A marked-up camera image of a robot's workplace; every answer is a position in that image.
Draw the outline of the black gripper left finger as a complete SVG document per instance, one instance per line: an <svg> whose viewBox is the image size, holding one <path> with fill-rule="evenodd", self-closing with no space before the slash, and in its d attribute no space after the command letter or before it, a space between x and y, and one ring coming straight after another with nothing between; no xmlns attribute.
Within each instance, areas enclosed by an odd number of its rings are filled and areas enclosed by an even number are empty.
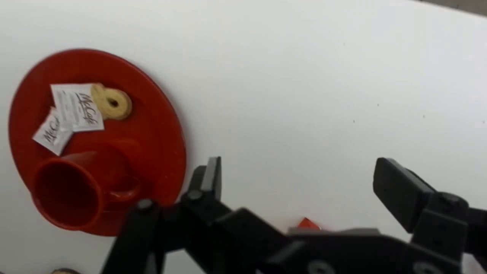
<svg viewBox="0 0 487 274"><path fill-rule="evenodd" d="M190 192L207 192L216 200L222 195L222 159L210 157L203 166L198 166L190 178Z"/></svg>

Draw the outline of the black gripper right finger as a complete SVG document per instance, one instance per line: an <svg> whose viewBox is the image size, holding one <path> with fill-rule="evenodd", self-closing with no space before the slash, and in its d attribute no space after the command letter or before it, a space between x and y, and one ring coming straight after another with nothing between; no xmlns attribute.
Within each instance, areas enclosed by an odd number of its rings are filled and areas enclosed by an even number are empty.
<svg viewBox="0 0 487 274"><path fill-rule="evenodd" d="M373 174L373 192L396 221L411 233L435 189L394 159L379 157Z"/></svg>

